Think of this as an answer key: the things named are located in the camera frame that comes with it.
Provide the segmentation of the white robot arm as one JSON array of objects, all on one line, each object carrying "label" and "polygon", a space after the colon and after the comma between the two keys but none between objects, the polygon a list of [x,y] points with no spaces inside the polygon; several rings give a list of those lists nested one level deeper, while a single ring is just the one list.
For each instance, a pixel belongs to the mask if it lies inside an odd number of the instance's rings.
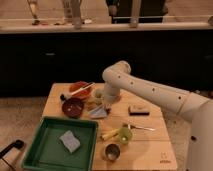
[{"label": "white robot arm", "polygon": [[104,100],[114,103],[124,89],[181,116],[191,124],[186,171],[213,171],[213,99],[140,79],[130,72],[126,61],[116,62],[103,71]]}]

